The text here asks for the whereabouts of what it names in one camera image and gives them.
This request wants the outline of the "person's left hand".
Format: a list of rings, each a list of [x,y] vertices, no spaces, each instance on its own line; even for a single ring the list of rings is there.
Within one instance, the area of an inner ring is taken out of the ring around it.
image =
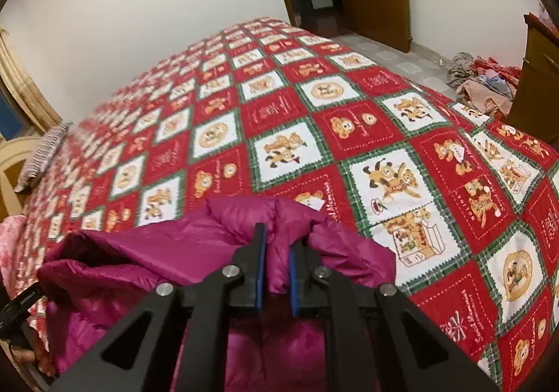
[[[50,354],[45,348],[44,342],[36,329],[29,329],[28,343],[30,345],[30,348],[22,348],[13,345],[13,358],[19,363],[37,364],[37,368],[41,373],[47,375],[50,378],[54,378],[57,374],[56,368],[54,364],[52,364]]]

